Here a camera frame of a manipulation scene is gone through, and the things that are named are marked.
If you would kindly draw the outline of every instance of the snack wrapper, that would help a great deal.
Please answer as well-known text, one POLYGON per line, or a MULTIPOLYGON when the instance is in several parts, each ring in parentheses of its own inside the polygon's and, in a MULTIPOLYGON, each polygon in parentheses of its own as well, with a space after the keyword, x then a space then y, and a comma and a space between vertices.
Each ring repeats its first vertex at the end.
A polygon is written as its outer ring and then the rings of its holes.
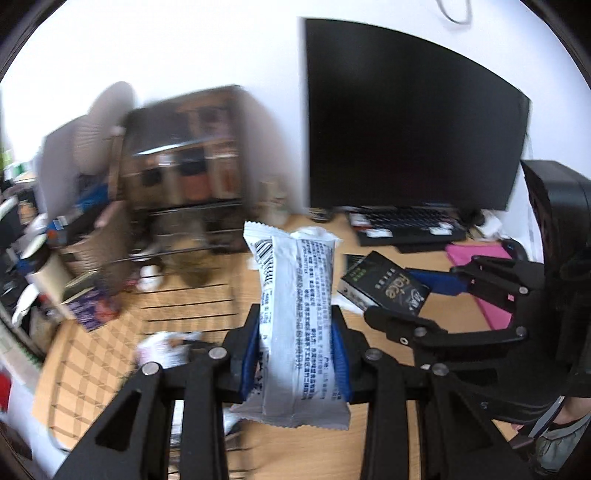
POLYGON ((244 238, 261 276, 259 366, 249 397, 232 411, 281 427, 348 429, 330 335, 335 239, 253 222, 244 238))

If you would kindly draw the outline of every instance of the wire shelf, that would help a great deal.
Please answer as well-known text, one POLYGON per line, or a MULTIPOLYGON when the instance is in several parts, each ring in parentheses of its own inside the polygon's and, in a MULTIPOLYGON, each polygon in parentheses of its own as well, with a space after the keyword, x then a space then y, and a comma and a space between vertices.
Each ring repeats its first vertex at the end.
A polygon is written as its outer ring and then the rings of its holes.
POLYGON ((188 287, 165 270, 157 291, 121 294, 123 311, 92 332, 71 325, 50 402, 50 437, 69 451, 84 435, 136 368, 135 347, 160 331, 203 332, 202 340, 221 343, 242 326, 232 282, 236 255, 215 255, 208 281, 188 287))

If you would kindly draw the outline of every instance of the cable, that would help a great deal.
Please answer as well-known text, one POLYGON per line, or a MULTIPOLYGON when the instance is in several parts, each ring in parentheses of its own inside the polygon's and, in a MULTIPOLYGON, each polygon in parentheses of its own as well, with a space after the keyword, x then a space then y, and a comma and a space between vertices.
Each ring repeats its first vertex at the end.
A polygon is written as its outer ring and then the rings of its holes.
POLYGON ((455 20, 450 17, 443 6, 443 0, 437 0, 437 4, 439 5, 439 10, 441 10, 443 16, 450 22, 454 22, 456 25, 470 25, 472 23, 472 0, 466 0, 466 18, 464 20, 455 20))
POLYGON ((530 160, 534 159, 534 147, 531 143, 531 137, 530 134, 528 132, 525 132, 525 139, 528 145, 528 150, 530 151, 530 160))

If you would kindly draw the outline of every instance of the keyboard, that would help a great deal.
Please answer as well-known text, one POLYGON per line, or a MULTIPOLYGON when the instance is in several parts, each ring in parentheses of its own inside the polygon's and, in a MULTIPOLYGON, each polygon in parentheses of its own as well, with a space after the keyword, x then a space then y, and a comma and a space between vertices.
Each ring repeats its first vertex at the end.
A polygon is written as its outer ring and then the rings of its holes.
POLYGON ((446 210, 357 209, 349 212, 348 217, 362 247, 448 244, 466 238, 464 228, 446 210))

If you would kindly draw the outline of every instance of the computer monitor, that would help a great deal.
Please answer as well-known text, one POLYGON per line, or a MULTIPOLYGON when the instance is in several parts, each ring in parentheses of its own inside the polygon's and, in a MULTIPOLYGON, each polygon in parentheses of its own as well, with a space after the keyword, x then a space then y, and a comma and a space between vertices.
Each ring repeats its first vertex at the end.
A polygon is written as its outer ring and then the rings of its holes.
POLYGON ((310 206, 506 209, 529 99, 422 38, 306 19, 310 206))

